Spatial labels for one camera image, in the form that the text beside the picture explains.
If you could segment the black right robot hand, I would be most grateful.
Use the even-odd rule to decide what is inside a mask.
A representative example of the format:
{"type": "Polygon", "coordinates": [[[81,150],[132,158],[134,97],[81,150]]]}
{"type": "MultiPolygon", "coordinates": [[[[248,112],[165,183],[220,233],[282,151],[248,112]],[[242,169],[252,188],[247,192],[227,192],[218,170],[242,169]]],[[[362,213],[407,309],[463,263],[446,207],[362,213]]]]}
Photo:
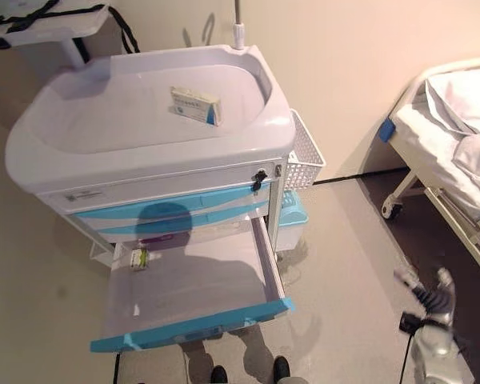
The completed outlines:
{"type": "Polygon", "coordinates": [[[453,323],[456,289],[453,277],[447,268],[437,269],[435,288],[426,288],[418,275],[409,269],[394,270],[394,277],[416,297],[428,318],[434,318],[445,324],[453,323]]]}

